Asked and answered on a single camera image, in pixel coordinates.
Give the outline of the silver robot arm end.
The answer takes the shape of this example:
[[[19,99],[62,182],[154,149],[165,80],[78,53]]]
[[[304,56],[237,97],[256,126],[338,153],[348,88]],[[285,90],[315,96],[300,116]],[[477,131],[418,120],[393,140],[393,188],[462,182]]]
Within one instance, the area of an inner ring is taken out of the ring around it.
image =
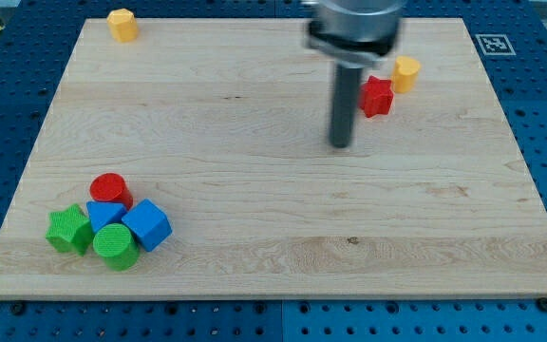
[[[405,0],[310,0],[306,46],[344,67],[373,67],[393,50]]]

